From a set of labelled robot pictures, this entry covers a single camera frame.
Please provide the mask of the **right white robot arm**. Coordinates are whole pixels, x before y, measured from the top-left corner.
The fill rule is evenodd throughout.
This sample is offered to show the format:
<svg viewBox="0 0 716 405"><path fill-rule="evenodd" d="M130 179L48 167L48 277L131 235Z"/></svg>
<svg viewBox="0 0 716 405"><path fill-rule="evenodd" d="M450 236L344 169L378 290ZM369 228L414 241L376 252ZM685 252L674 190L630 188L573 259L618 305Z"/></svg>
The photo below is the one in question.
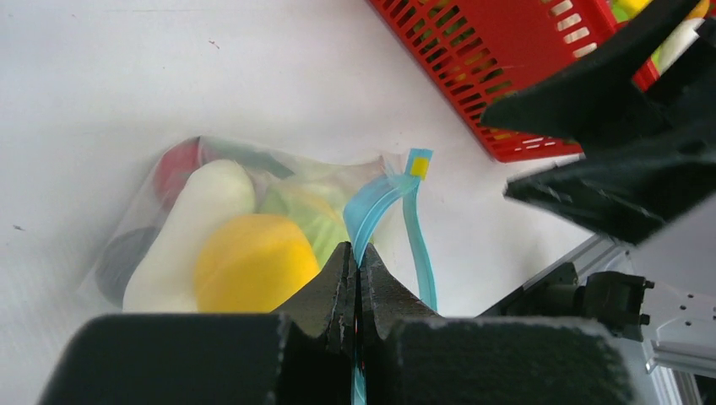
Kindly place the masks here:
<svg viewBox="0 0 716 405"><path fill-rule="evenodd" d="M616 243L640 246L715 196L715 20L648 88L632 76L665 53L693 1L652 1L587 56L490 105L497 129L578 143L584 157L510 181L507 197ZM513 306L596 320L647 343L647 370L715 377L715 297L604 270L584 285L541 284Z"/></svg>

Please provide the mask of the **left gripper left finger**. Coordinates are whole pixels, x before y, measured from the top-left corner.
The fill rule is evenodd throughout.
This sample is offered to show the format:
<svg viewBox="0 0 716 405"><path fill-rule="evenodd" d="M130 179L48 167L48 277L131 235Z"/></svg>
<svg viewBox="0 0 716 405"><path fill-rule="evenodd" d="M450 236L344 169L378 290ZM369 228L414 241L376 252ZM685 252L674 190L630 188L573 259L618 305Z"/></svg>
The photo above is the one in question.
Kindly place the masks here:
<svg viewBox="0 0 716 405"><path fill-rule="evenodd" d="M351 358L357 287L352 246L341 242L319 274L274 312L287 315L319 348Z"/></svg>

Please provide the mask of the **dark purple toy mangosteen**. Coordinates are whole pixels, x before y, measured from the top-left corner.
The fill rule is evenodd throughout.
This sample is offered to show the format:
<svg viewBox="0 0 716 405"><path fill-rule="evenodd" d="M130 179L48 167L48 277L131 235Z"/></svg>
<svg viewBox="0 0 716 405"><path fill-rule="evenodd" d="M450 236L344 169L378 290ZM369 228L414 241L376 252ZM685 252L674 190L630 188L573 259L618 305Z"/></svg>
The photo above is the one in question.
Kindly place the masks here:
<svg viewBox="0 0 716 405"><path fill-rule="evenodd" d="M95 284L113 305L122 306L129 279L144 259L160 230L133 229L114 238L105 248L95 270Z"/></svg>

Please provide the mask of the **yellow toy bell pepper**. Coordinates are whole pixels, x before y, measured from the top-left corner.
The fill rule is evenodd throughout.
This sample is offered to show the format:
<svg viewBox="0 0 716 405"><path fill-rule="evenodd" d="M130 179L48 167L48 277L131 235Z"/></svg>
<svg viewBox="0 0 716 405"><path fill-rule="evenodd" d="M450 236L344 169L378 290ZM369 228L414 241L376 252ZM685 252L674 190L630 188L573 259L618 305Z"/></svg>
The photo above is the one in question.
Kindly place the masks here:
<svg viewBox="0 0 716 405"><path fill-rule="evenodd" d="M234 217L204 243L193 274L200 312L268 313L320 272L298 225L281 215Z"/></svg>

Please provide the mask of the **clear zip top bag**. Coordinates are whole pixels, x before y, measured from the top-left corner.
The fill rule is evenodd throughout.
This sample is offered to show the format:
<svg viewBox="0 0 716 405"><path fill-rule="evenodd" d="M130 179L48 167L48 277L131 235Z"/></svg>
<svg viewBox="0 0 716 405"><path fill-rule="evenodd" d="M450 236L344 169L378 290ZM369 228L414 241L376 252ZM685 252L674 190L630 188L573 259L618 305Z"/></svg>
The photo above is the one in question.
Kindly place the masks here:
<svg viewBox="0 0 716 405"><path fill-rule="evenodd" d="M253 213L260 213L258 208L265 192L275 183L318 184L343 192L346 198L343 220L350 237L346 242L351 244L355 263L358 264L361 264L369 244L382 242L387 238L387 232L381 228L382 219L395 205L400 205L415 263L419 296L430 308L436 307L436 287L431 261L420 230L417 210L419 187L432 157L430 150L412 149L406 160L394 156L380 156L366 163L332 165L221 138L193 138L199 138L202 147L203 163L199 168L215 160L228 159L247 171L257 198ZM79 288L84 296L103 302L115 311L123 311L122 306L113 305L100 293L95 284L95 270L105 248L114 238L143 227L152 226L159 230L163 227L171 210L165 211L161 207L152 186L153 174L159 160Z"/></svg>

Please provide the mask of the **red toy tomato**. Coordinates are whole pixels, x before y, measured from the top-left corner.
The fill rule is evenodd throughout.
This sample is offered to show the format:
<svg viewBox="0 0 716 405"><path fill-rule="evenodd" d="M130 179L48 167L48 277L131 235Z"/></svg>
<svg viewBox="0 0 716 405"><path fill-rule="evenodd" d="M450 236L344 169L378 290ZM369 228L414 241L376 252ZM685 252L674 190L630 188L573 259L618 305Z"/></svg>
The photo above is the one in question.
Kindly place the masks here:
<svg viewBox="0 0 716 405"><path fill-rule="evenodd" d="M202 165L202 147L199 138L185 140L160 158L153 174L152 186L157 201L170 211L190 175Z"/></svg>

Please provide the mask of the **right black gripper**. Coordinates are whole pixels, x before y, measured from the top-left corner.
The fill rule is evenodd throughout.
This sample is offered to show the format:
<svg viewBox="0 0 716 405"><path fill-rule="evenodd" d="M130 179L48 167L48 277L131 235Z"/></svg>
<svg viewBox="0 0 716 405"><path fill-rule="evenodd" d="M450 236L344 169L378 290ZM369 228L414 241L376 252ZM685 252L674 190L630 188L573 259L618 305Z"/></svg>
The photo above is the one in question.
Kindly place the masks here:
<svg viewBox="0 0 716 405"><path fill-rule="evenodd" d="M698 5L652 1L609 40L549 78L491 104L485 127L579 140L578 134ZM715 192L715 19L677 28L692 39L645 92L634 142L511 180L505 197L598 235L639 245Z"/></svg>

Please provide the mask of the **red plastic basket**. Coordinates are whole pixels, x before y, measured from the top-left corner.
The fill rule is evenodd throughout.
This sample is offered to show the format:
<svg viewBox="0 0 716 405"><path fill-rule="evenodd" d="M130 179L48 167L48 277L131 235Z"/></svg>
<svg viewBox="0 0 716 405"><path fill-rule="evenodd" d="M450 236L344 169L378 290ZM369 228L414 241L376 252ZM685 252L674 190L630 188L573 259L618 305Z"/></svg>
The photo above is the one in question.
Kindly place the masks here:
<svg viewBox="0 0 716 405"><path fill-rule="evenodd" d="M371 0L484 150L511 163L578 154L573 141L485 127L493 102L593 51L627 21L613 1Z"/></svg>

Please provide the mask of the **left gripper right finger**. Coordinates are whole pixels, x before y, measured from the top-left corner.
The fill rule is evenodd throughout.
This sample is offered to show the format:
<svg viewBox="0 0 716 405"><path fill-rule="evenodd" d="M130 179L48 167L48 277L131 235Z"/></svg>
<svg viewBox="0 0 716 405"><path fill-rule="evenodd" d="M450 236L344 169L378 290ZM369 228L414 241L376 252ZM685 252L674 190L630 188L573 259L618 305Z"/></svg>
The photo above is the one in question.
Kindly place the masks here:
<svg viewBox="0 0 716 405"><path fill-rule="evenodd" d="M386 267L373 244L357 268L357 344L362 368L376 369L380 351L395 322L407 318L438 317L439 314L398 281Z"/></svg>

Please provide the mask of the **pale green toy cabbage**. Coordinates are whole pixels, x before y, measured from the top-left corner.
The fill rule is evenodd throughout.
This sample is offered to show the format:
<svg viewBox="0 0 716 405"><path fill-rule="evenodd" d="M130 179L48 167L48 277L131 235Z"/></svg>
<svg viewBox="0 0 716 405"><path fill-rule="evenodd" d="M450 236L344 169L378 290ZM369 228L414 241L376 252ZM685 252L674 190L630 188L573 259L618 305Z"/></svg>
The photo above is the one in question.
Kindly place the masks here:
<svg viewBox="0 0 716 405"><path fill-rule="evenodd" d="M343 220L345 204L345 194L330 186L280 182L267 189L258 211L296 223L323 267L336 246L350 239Z"/></svg>

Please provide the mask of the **white toy radish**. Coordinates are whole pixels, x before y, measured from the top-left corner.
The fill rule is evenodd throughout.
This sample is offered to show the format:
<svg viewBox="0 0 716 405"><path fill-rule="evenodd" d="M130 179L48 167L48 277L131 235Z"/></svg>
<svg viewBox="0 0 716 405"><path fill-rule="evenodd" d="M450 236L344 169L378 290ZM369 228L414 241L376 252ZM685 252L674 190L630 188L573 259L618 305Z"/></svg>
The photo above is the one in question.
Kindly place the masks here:
<svg viewBox="0 0 716 405"><path fill-rule="evenodd" d="M195 312L193 272L203 244L230 219L253 213L256 200L252 179L233 160L195 170L129 279L122 310Z"/></svg>

